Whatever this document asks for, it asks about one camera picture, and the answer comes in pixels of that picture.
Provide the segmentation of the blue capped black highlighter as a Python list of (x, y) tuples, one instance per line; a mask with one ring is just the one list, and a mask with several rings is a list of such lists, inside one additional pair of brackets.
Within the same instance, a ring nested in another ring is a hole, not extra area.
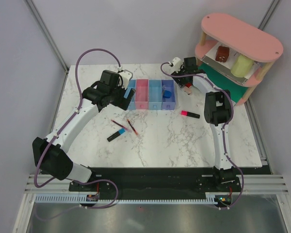
[(126, 130), (124, 128), (122, 128), (122, 129), (116, 131), (115, 133), (113, 133), (111, 136), (109, 136), (107, 138), (107, 141), (111, 142), (111, 141), (113, 141), (114, 139), (116, 139), (117, 137), (119, 137), (120, 135), (122, 135), (125, 132), (126, 132)]

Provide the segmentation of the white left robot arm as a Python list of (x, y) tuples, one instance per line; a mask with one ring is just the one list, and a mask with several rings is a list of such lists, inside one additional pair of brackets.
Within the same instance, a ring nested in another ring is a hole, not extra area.
[(105, 70), (100, 80), (81, 93), (81, 102), (65, 121), (45, 138), (37, 137), (33, 143), (35, 166), (58, 180), (75, 180), (86, 191), (95, 189), (97, 180), (90, 168), (74, 163), (67, 155), (72, 143), (86, 124), (101, 110), (112, 104), (127, 110), (135, 89), (128, 90), (133, 73), (128, 70)]

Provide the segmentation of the pink capped black highlighter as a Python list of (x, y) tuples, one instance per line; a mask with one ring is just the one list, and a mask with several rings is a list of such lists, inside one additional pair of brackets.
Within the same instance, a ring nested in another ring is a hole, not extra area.
[(183, 115), (183, 116), (186, 116), (186, 117), (192, 117), (192, 118), (197, 118), (197, 119), (200, 118), (199, 114), (188, 112), (188, 111), (183, 111), (182, 110), (180, 114)]

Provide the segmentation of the blue sharpener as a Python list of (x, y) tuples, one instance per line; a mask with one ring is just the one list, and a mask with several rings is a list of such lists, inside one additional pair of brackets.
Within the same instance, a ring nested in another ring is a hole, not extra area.
[(162, 97), (165, 99), (169, 99), (172, 96), (172, 92), (168, 91), (168, 90), (163, 90), (162, 91)]

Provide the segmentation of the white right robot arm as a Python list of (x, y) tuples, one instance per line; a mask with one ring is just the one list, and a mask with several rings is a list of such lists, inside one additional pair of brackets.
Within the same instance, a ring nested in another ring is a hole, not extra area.
[(216, 86), (205, 71), (199, 70), (195, 57), (176, 57), (169, 66), (172, 78), (187, 94), (191, 94), (192, 86), (205, 94), (204, 118), (213, 134), (214, 166), (218, 170), (233, 168), (228, 141), (228, 124), (234, 115), (230, 92)]

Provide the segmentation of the pink eraser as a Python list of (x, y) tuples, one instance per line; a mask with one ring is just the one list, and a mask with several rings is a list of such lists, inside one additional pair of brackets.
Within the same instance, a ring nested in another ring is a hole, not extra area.
[(187, 95), (191, 95), (192, 94), (192, 90), (187, 86), (182, 87), (181, 90), (184, 91)]

